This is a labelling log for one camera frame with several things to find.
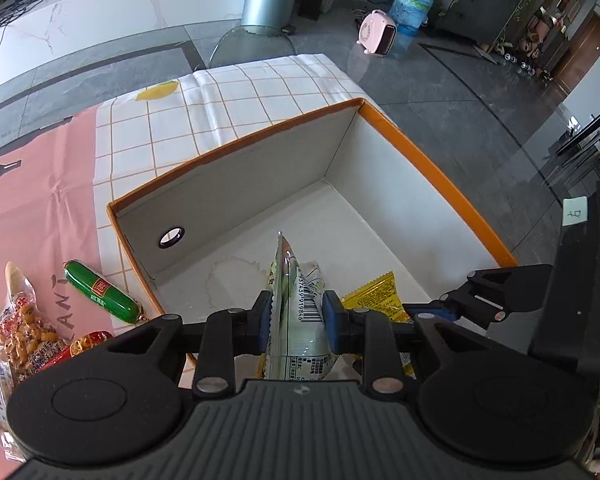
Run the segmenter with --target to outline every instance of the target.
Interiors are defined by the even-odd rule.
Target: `black plant pot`
[[[298,9],[298,16],[317,20],[320,17],[321,5],[322,0],[302,0],[300,2],[300,9]]]

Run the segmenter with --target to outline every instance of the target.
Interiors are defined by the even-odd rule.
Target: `sticky note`
[[[587,197],[565,198],[562,202],[562,225],[574,225],[587,221]]]

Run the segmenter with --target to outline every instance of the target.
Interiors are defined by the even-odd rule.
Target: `yellow snack package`
[[[394,322],[405,323],[411,319],[398,298],[393,271],[347,294],[342,298],[342,306],[349,310],[352,308],[377,310]]]

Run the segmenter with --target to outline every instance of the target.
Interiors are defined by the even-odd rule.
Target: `gray cabinet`
[[[436,28],[493,44],[507,25],[520,0],[456,0],[436,20]]]

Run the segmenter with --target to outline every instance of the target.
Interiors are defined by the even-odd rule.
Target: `pink fan heater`
[[[357,44],[365,47],[365,54],[385,56],[394,44],[395,22],[382,10],[376,9],[368,14],[358,33]]]

